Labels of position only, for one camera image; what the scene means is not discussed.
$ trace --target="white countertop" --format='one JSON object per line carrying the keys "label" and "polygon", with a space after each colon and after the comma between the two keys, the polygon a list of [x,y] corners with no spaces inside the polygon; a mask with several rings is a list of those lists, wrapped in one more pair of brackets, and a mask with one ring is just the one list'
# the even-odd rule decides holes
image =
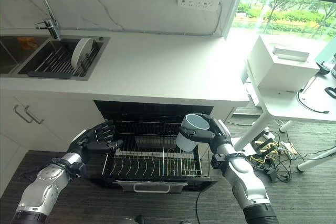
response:
{"label": "white countertop", "polygon": [[89,80],[1,78],[1,92],[195,105],[248,102],[240,72],[230,64],[234,54],[223,38],[78,30],[61,34],[110,37]]}

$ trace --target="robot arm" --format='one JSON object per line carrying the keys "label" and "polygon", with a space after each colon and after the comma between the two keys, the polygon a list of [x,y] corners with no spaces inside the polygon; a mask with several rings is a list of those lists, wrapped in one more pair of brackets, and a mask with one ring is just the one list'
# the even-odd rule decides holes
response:
{"label": "robot arm", "polygon": [[84,130],[71,142],[62,158],[53,158],[24,191],[12,224],[41,224],[56,203],[60,192],[76,177],[85,177],[91,153],[111,153],[122,141],[114,140],[112,121]]}
{"label": "robot arm", "polygon": [[220,169],[231,184],[232,192],[248,224],[279,223],[264,184],[254,174],[244,153],[237,152],[233,148],[227,127],[221,120],[205,114],[199,115],[208,121],[209,130],[180,127],[181,134],[195,142],[209,143],[211,151],[215,153],[211,160],[212,168]]}

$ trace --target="cabinet handle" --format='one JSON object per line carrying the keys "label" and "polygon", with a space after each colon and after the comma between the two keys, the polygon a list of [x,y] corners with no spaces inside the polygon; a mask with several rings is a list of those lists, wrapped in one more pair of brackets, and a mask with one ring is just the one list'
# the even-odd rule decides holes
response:
{"label": "cabinet handle", "polygon": [[25,107],[25,112],[27,115],[29,115],[31,117],[32,120],[34,120],[36,123],[38,124],[42,124],[43,123],[43,119],[41,119],[40,121],[38,120],[38,118],[36,116],[34,116],[31,112],[28,111],[29,105],[27,105]]}
{"label": "cabinet handle", "polygon": [[17,114],[18,116],[20,116],[23,120],[25,120],[27,123],[31,123],[33,121],[33,119],[31,119],[30,121],[28,121],[27,119],[25,119],[19,112],[16,111],[16,108],[19,107],[19,105],[15,105],[13,108],[13,111],[15,112],[15,114]]}

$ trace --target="white plate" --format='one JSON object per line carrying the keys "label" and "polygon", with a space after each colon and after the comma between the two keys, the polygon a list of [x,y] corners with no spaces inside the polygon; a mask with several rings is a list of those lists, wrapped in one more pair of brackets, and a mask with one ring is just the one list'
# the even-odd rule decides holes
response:
{"label": "white plate", "polygon": [[84,60],[85,56],[91,52],[93,44],[92,38],[82,38],[75,47],[75,50],[71,57],[71,65],[76,71],[80,66],[82,60]]}

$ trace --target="dishwasher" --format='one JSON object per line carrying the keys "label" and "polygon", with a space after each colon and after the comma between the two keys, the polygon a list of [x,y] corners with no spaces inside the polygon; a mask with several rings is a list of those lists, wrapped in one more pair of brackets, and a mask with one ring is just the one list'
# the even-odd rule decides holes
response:
{"label": "dishwasher", "polygon": [[124,144],[102,164],[99,183],[136,193],[204,191],[217,181],[204,176],[196,146],[185,152],[175,144],[186,114],[210,114],[212,106],[94,101],[113,120]]}

